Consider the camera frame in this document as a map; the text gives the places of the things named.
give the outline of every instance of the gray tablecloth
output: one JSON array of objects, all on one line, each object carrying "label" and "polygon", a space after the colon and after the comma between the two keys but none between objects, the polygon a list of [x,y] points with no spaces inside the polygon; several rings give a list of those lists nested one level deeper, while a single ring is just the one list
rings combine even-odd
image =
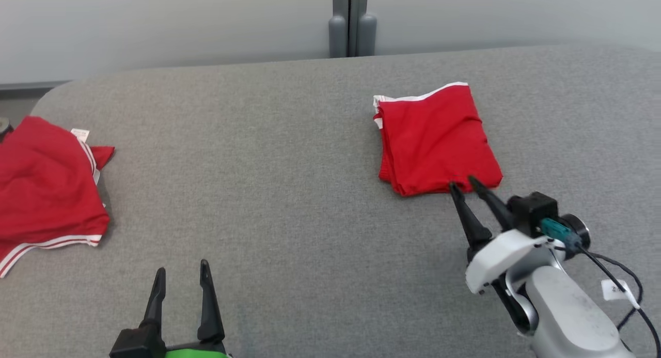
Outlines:
[{"label": "gray tablecloth", "polygon": [[[470,84],[505,175],[498,193],[538,190],[581,217],[592,249],[645,282],[642,305],[661,326],[657,59],[507,48],[149,69],[58,87],[34,115],[116,146],[99,183],[112,224],[99,247],[33,250],[0,280],[0,356],[106,356],[137,327],[160,266],[163,337],[193,341],[203,258],[238,358],[532,356],[496,294],[466,287],[451,198],[401,198],[377,178],[372,95],[453,81]],[[623,316],[625,302],[603,301],[596,266],[566,267]],[[652,356],[638,316],[622,335]]]}]

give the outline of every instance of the red cloth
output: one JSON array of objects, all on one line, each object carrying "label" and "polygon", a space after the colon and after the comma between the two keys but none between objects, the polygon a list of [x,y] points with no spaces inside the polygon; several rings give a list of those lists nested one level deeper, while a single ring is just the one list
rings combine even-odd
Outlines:
[{"label": "red cloth", "polygon": [[446,193],[468,176],[496,187],[502,173],[489,148],[467,83],[451,83],[420,97],[375,96],[383,157],[379,178],[403,196]]},{"label": "red cloth", "polygon": [[109,217],[95,175],[114,148],[28,116],[0,144],[0,278],[29,250],[97,246]]}]

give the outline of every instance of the clothing tag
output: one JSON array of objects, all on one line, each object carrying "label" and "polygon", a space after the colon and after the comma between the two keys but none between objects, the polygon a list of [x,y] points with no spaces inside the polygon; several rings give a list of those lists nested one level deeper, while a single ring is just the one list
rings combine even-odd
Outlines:
[{"label": "clothing tag", "polygon": [[72,128],[71,133],[73,133],[74,136],[78,137],[80,141],[86,142],[87,141],[87,136],[89,136],[89,130],[80,130],[78,128]]},{"label": "clothing tag", "polygon": [[[628,285],[626,285],[626,282],[619,279],[618,282],[628,291],[631,292],[631,290],[628,288]],[[611,301],[611,300],[627,300],[628,296],[626,296],[625,292],[622,292],[618,286],[616,286],[613,281],[609,279],[602,280],[602,291],[604,292],[604,300],[605,301]]]}]

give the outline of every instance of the gray floor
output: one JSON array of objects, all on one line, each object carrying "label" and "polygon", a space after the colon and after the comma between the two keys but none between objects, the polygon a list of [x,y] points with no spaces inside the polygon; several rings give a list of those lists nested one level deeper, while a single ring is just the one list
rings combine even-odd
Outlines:
[{"label": "gray floor", "polygon": [[9,118],[14,128],[50,89],[0,90],[0,117]]}]

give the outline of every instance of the white wall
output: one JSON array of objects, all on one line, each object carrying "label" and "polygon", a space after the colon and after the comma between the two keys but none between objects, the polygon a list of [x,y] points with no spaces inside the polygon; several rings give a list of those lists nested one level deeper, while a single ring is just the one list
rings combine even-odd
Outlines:
[{"label": "white wall", "polygon": [[0,86],[328,56],[332,0],[0,0]]},{"label": "white wall", "polygon": [[574,40],[661,50],[661,0],[368,0],[376,54]]}]

